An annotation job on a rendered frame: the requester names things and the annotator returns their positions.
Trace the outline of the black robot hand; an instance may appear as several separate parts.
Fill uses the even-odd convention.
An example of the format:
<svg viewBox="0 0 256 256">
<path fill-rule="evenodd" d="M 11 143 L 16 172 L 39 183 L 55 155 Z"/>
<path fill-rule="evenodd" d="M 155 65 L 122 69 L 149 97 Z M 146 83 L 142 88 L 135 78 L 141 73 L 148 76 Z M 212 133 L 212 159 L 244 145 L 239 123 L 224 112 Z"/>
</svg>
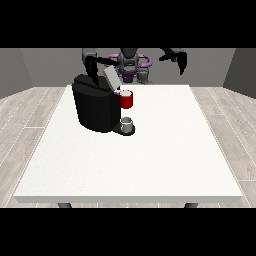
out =
<svg viewBox="0 0 256 256">
<path fill-rule="evenodd" d="M 88 76 L 96 85 L 99 85 L 97 64 L 118 66 L 118 62 L 109 58 L 87 56 L 84 59 L 84 65 Z"/>
<path fill-rule="evenodd" d="M 179 67 L 180 74 L 183 74 L 187 67 L 187 53 L 180 52 L 174 53 L 171 48 L 163 48 L 164 55 L 159 58 L 160 61 L 171 60 L 172 62 L 176 62 Z"/>
</svg>

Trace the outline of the small grey coffee pod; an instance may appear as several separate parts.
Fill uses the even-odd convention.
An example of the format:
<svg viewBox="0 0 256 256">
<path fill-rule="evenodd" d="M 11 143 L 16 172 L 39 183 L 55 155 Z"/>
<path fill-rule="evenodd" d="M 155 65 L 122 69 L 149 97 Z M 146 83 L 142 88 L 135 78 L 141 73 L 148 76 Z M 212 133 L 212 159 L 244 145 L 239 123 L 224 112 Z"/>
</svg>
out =
<svg viewBox="0 0 256 256">
<path fill-rule="evenodd" d="M 148 82 L 149 70 L 147 68 L 141 68 L 137 72 L 137 81 L 142 84 Z"/>
</svg>

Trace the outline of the black coffee machine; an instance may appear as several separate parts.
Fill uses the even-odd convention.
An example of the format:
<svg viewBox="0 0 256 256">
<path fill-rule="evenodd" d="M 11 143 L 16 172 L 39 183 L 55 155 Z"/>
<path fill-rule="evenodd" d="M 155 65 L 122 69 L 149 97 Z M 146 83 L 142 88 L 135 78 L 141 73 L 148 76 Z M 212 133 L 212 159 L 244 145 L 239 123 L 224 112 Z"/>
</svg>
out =
<svg viewBox="0 0 256 256">
<path fill-rule="evenodd" d="M 123 136 L 135 133 L 135 126 L 129 133 L 121 131 L 121 110 L 118 88 L 113 91 L 103 76 L 99 76 L 99 85 L 84 74 L 78 75 L 72 84 L 72 91 L 79 122 L 85 128 L 101 133 L 116 132 Z"/>
</svg>

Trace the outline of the pale grey machine lid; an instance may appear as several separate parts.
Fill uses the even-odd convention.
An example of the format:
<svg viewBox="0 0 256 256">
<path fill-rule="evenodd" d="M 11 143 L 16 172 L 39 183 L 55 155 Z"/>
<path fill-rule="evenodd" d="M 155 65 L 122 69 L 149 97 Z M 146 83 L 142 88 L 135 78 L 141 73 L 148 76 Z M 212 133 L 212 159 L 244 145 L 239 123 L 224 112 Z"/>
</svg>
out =
<svg viewBox="0 0 256 256">
<path fill-rule="evenodd" d="M 107 79 L 107 81 L 113 91 L 116 91 L 120 87 L 121 80 L 119 79 L 113 66 L 109 66 L 109 67 L 105 68 L 103 70 L 103 75 Z"/>
</svg>

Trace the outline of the red pod holder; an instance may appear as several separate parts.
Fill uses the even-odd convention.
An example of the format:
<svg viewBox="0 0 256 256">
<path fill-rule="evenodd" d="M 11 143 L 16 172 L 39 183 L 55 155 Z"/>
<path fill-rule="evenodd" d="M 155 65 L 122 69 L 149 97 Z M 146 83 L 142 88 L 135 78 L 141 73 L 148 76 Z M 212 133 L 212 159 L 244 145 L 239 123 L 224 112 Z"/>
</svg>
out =
<svg viewBox="0 0 256 256">
<path fill-rule="evenodd" d="M 119 92 L 120 107 L 129 109 L 133 106 L 133 92 L 130 90 L 122 90 Z"/>
</svg>

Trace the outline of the small grey cup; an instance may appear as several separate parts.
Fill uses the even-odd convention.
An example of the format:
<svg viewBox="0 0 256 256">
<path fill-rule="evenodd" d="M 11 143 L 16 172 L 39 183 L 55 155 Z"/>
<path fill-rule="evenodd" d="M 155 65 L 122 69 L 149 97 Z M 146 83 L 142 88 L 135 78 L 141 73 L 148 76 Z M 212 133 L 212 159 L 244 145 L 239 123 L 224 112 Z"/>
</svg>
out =
<svg viewBox="0 0 256 256">
<path fill-rule="evenodd" d="M 133 129 L 133 121 L 130 117 L 123 117 L 120 120 L 121 131 L 124 133 L 129 133 Z"/>
</svg>

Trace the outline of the grey trunk with purple rings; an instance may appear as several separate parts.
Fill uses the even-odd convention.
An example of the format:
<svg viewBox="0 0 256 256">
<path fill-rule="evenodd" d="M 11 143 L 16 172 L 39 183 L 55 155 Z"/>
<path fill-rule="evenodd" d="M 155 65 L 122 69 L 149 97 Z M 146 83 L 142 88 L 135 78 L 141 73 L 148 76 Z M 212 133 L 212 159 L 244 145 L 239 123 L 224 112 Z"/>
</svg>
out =
<svg viewBox="0 0 256 256">
<path fill-rule="evenodd" d="M 118 54 L 109 54 L 107 58 L 116 60 L 118 66 L 115 70 L 124 83 L 132 83 L 137 80 L 137 72 L 141 68 L 152 66 L 152 58 L 145 54 L 138 54 L 136 48 L 121 48 Z"/>
</svg>

